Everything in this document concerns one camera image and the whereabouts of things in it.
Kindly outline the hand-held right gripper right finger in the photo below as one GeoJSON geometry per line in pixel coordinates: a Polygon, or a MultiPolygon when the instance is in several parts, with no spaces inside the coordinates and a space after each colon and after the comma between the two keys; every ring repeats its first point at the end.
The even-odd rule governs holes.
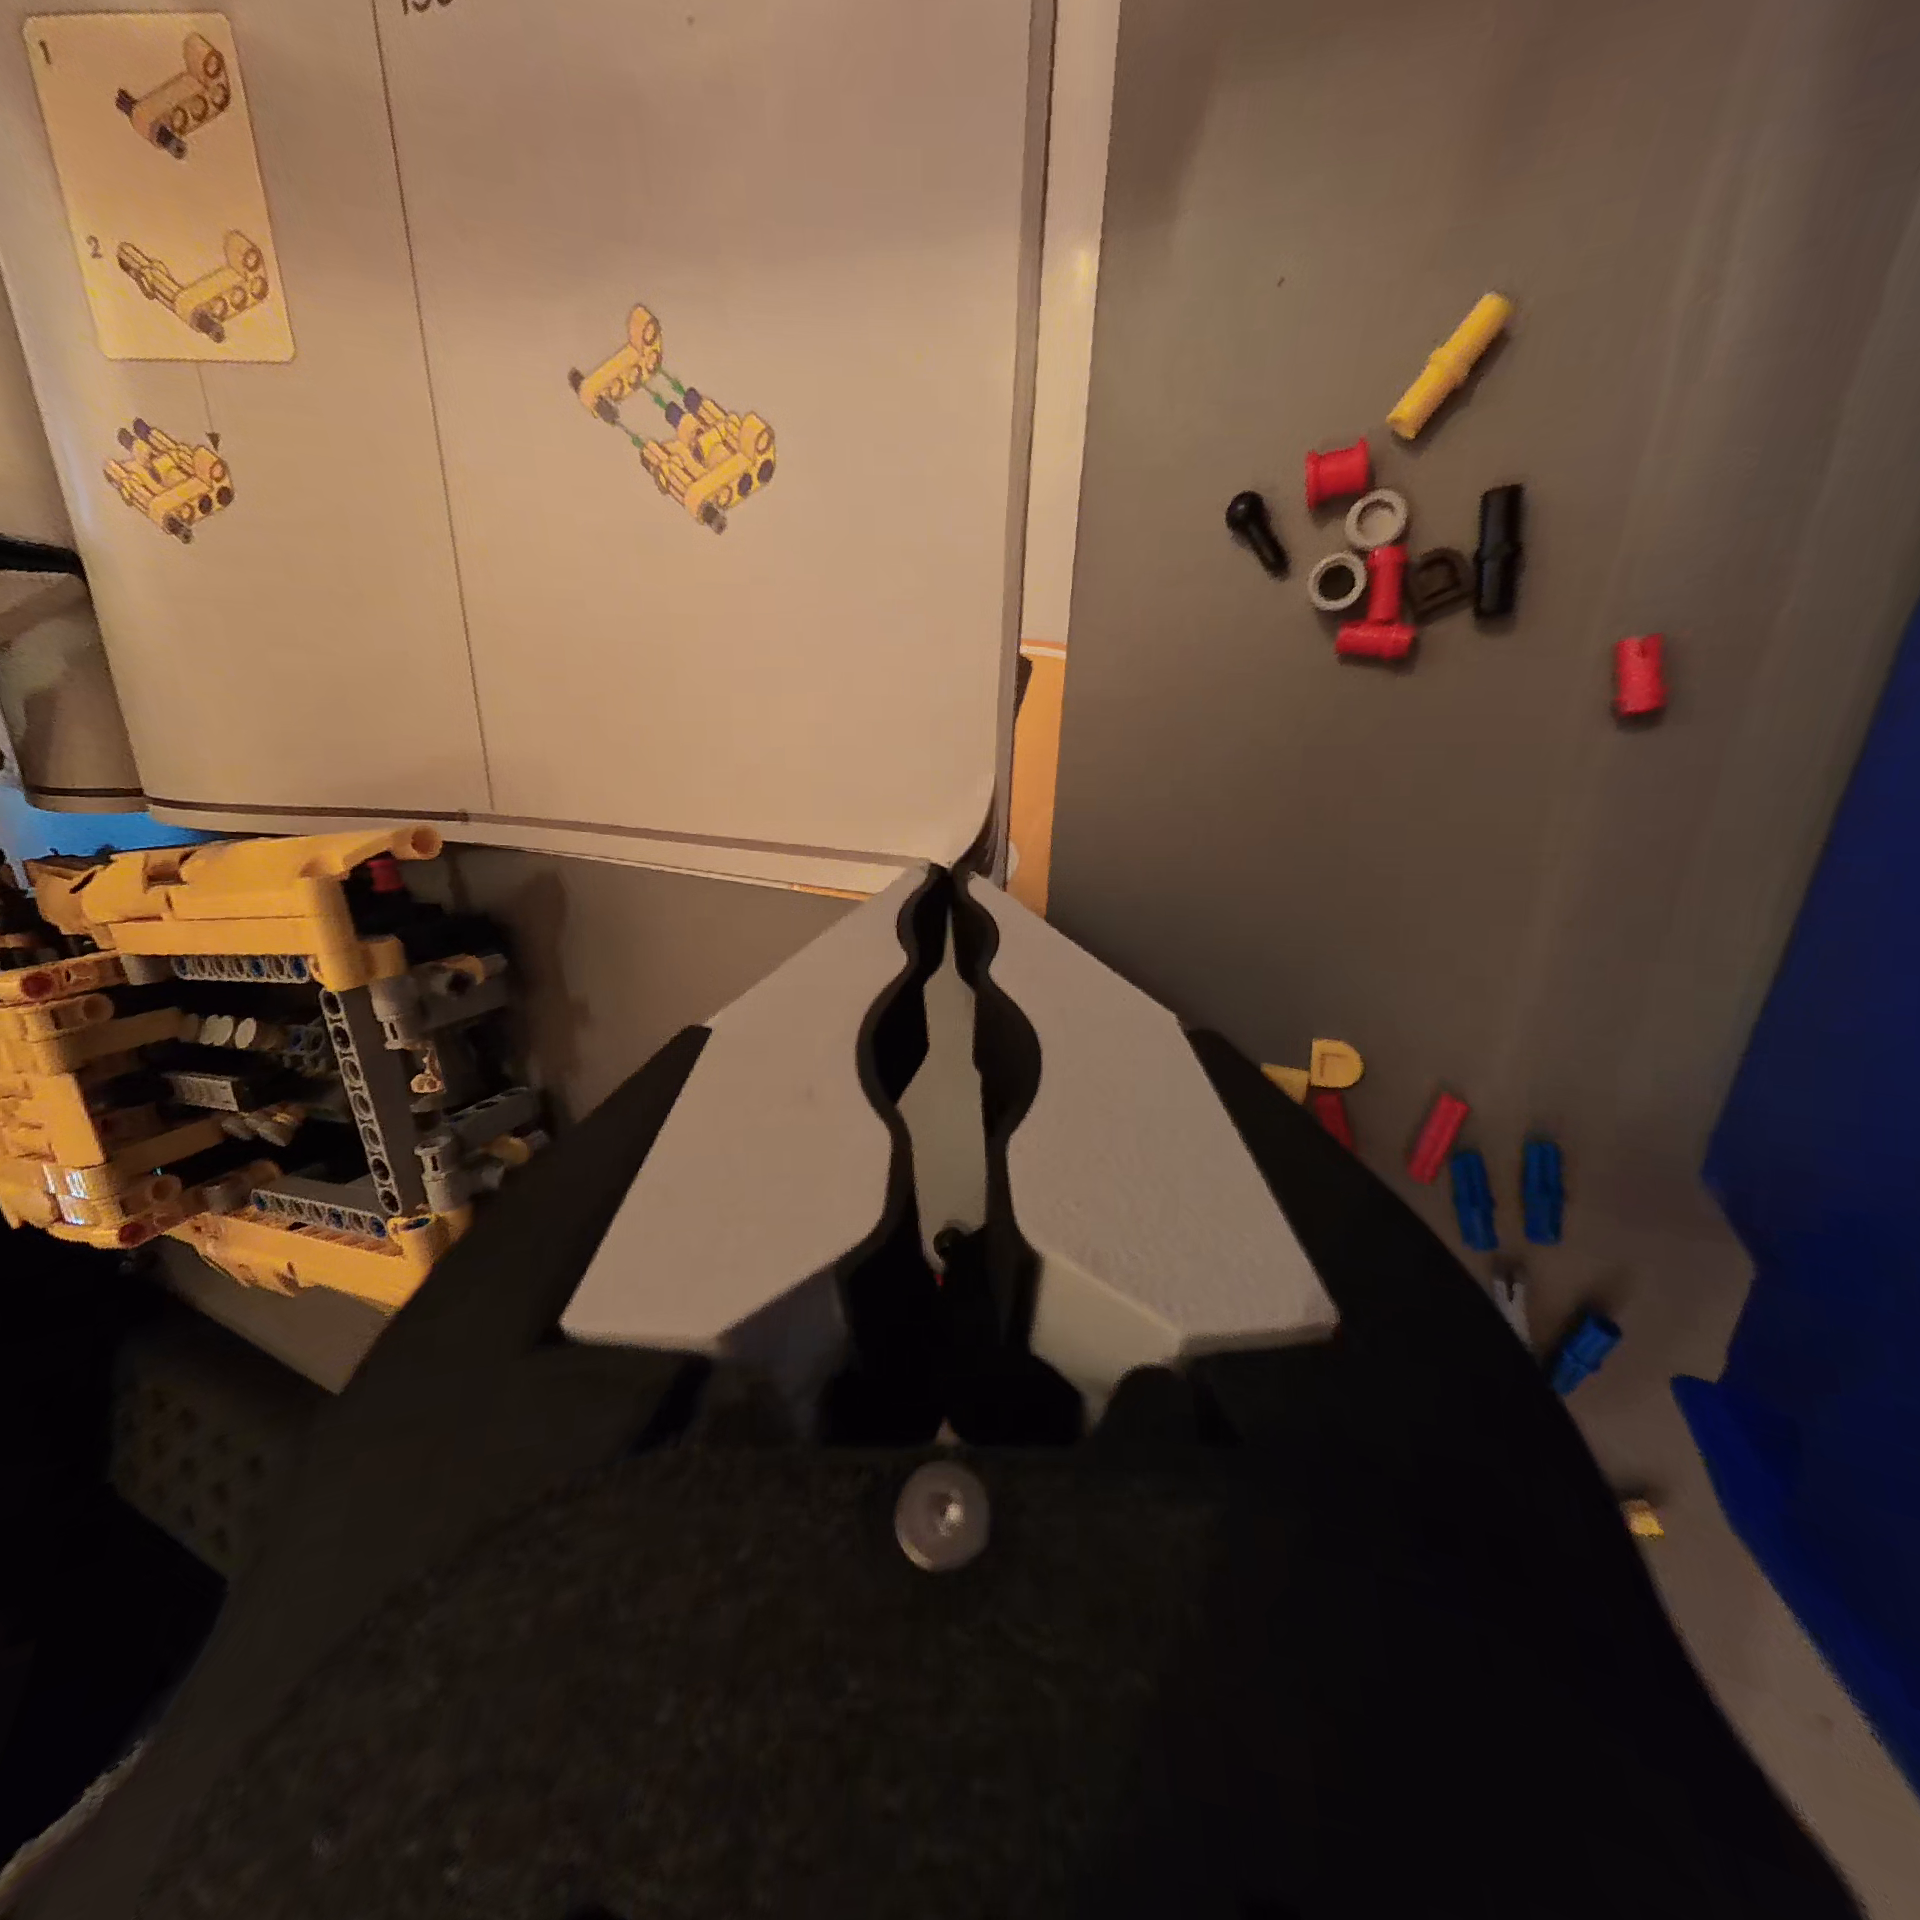
{"type": "Polygon", "coordinates": [[[949,901],[947,1435],[1071,1442],[1128,1376],[1331,1340],[1181,1022],[992,883],[949,901]]]}

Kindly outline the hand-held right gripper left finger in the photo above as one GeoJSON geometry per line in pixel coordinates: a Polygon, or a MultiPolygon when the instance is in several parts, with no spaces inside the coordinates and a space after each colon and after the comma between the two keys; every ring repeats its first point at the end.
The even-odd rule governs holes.
{"type": "Polygon", "coordinates": [[[901,1099],[947,926],[947,872],[915,868],[709,1022],[570,1342],[744,1366],[824,1430],[928,1429],[941,1290],[901,1099]]]}

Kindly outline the yellow toy brick car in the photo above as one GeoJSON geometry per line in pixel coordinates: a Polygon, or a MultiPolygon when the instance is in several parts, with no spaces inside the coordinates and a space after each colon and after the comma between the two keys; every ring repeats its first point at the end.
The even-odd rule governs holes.
{"type": "Polygon", "coordinates": [[[437,828],[48,856],[4,880],[3,1210],[393,1315],[547,1140],[506,933],[437,828]]]}

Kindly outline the grey desk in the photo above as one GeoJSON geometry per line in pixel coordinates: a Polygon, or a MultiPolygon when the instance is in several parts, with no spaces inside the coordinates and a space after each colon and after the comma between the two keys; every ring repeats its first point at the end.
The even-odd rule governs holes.
{"type": "Polygon", "coordinates": [[[1664,1506],[1690,1650],[1872,1915],[1915,1804],[1712,1497],[1668,1387],[1752,1272],[1698,1170],[1915,600],[1915,4],[1121,4],[1049,909],[1240,1048],[1353,1041],[1401,1161],[1554,1133],[1538,1337],[1664,1506]],[[1338,665],[1205,532],[1378,418],[1477,294],[1477,381],[1394,459],[1465,544],[1528,490],[1506,630],[1338,665]]]}

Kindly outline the white instruction booklet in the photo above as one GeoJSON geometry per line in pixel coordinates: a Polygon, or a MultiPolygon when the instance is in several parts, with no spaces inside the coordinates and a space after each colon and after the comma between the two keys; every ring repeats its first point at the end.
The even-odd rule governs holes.
{"type": "Polygon", "coordinates": [[[4,4],[135,796],[843,896],[1003,828],[1117,25],[4,4]]]}

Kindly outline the dark perforated panel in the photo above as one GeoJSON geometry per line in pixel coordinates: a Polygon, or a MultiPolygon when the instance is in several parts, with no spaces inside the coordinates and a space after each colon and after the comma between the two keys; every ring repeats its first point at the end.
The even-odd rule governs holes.
{"type": "Polygon", "coordinates": [[[331,1396],[189,1313],[132,1333],[113,1364],[108,1483],[213,1574],[240,1578],[331,1396]]]}

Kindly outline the scattered small coloured bricks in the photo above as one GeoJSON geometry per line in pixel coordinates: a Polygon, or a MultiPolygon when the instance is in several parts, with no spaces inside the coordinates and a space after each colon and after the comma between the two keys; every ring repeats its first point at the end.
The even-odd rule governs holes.
{"type": "MultiPolygon", "coordinates": [[[[1427,427],[1495,346],[1513,310],[1513,302],[1498,292],[1477,300],[1467,317],[1429,355],[1425,371],[1388,412],[1386,425],[1397,440],[1412,442],[1427,427]]],[[[1363,440],[1344,448],[1308,453],[1303,474],[1309,510],[1351,499],[1348,546],[1324,555],[1308,581],[1314,611],[1348,614],[1363,609],[1363,614],[1348,614],[1338,626],[1336,656],[1380,665],[1404,662],[1418,640],[1418,626],[1404,614],[1420,601],[1420,595],[1407,587],[1409,506],[1392,490],[1363,490],[1372,477],[1372,456],[1363,440]]],[[[1363,1076],[1363,1061],[1353,1048],[1316,1041],[1308,1068],[1267,1066],[1265,1076],[1288,1097],[1306,1104],[1332,1138],[1353,1145],[1353,1130],[1341,1104],[1344,1089],[1363,1076]]],[[[1467,1116],[1467,1102],[1441,1096],[1418,1133],[1409,1173],[1418,1185],[1432,1185],[1441,1169],[1448,1169],[1463,1241],[1474,1252],[1495,1252],[1498,1210],[1484,1158],[1477,1150],[1457,1148],[1467,1116]]]]}

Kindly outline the blue plastic bin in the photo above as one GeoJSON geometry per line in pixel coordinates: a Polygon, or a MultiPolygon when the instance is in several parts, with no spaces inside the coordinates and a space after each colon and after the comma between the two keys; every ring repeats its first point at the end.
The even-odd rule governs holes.
{"type": "Polygon", "coordinates": [[[1752,1260],[1674,1402],[1719,1508],[1919,1788],[1919,622],[1715,1125],[1752,1260]]]}

